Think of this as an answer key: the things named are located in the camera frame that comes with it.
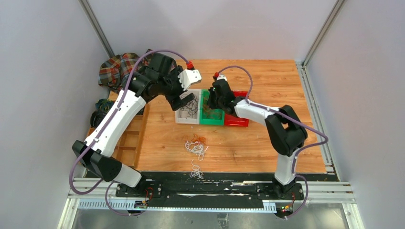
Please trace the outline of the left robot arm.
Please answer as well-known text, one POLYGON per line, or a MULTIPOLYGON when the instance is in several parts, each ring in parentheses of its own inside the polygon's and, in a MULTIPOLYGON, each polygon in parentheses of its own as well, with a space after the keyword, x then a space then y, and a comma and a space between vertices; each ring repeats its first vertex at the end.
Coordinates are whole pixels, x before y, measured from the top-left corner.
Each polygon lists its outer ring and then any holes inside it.
POLYGON ((165 53, 166 50, 150 51, 140 57, 99 126, 84 141, 77 140, 72 146, 77 156, 75 165, 82 164, 105 182, 127 185, 135 197, 145 194, 146 184, 141 181, 140 172, 112 157, 119 139, 151 100, 162 95, 177 111, 193 99, 193 95, 184 98, 181 95, 202 80, 191 61, 186 60, 187 67, 182 68, 165 53))

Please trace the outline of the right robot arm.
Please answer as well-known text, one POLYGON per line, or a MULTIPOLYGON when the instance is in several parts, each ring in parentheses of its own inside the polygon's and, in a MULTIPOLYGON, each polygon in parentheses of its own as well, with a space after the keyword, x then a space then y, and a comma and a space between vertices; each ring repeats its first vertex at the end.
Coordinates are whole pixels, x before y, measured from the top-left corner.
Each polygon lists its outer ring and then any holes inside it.
POLYGON ((296 154, 308 137, 294 109, 289 105, 272 108, 235 96, 226 79, 213 82, 207 104, 211 109, 221 109, 227 115, 248 119, 267 128, 272 147, 278 154, 273 193, 277 198, 287 198, 296 183, 296 154))

